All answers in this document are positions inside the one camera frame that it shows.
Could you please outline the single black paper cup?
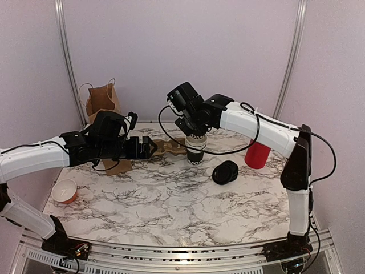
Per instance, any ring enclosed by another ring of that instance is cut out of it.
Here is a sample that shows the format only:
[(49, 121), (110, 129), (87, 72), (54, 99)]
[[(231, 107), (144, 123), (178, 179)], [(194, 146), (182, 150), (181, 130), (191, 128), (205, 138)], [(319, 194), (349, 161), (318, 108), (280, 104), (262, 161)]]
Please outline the single black paper cup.
[(196, 148), (198, 150), (204, 150), (207, 144), (207, 135), (194, 135), (191, 134), (185, 137), (185, 145), (189, 148)]

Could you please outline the brown paper bag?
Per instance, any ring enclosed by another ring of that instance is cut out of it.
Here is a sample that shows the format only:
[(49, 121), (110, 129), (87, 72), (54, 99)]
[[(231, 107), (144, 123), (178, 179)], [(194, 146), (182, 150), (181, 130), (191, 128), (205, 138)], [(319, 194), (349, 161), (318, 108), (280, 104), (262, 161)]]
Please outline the brown paper bag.
[[(119, 99), (115, 91), (115, 78), (112, 78), (108, 83), (101, 87), (94, 87), (90, 83), (84, 83), (78, 88), (78, 99), (84, 107), (83, 114), (87, 115), (88, 124), (93, 124), (96, 115), (100, 111), (112, 111), (121, 114)], [(115, 166), (112, 160), (102, 160), (104, 173), (107, 176), (123, 174), (132, 171), (132, 163), (130, 160), (121, 160)]]

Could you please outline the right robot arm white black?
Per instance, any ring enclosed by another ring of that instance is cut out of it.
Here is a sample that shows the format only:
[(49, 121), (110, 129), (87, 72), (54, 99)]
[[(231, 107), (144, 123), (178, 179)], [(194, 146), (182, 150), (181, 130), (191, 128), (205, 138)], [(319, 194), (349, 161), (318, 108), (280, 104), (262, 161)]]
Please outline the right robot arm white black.
[(192, 85), (185, 82), (167, 94), (167, 102), (178, 119), (175, 125), (185, 134), (185, 148), (190, 153), (205, 153), (206, 133), (210, 128), (233, 131), (253, 143), (278, 152), (286, 158), (280, 177), (289, 199), (287, 239), (265, 244), (262, 253), (267, 261), (308, 254), (310, 214), (313, 195), (311, 176), (311, 130), (271, 120), (247, 103), (215, 94), (203, 100)]

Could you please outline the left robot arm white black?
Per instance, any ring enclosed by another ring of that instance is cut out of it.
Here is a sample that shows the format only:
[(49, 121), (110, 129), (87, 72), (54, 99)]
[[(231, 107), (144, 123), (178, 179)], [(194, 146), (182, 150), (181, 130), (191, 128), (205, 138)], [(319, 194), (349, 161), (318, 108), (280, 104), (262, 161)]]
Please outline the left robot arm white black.
[(70, 239), (57, 217), (43, 214), (23, 201), (9, 190), (7, 182), (51, 168), (75, 167), (84, 163), (97, 166), (104, 159), (115, 162), (149, 159), (157, 151), (157, 145), (148, 136), (129, 136), (136, 121), (134, 112), (123, 116), (100, 111), (94, 123), (81, 131), (1, 150), (1, 216), (40, 236), (43, 250), (87, 259), (88, 242)]

